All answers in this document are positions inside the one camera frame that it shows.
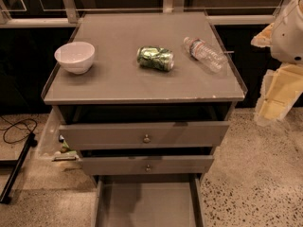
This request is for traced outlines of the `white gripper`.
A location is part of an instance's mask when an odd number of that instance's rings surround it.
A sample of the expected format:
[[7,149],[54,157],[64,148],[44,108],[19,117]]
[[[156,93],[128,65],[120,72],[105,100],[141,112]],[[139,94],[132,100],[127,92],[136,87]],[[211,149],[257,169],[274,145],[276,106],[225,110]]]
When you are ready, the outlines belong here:
[[273,58],[287,62],[263,77],[254,119],[267,126],[281,121],[303,93],[303,0],[291,0],[251,45],[271,47]]

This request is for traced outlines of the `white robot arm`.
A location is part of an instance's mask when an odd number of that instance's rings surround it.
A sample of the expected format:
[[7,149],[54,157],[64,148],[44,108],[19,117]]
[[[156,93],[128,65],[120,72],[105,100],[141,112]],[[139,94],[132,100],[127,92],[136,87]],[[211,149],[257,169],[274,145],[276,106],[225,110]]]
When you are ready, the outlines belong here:
[[303,93],[303,0],[291,0],[251,45],[269,47],[281,62],[266,71],[255,108],[255,121],[267,126],[281,121]]

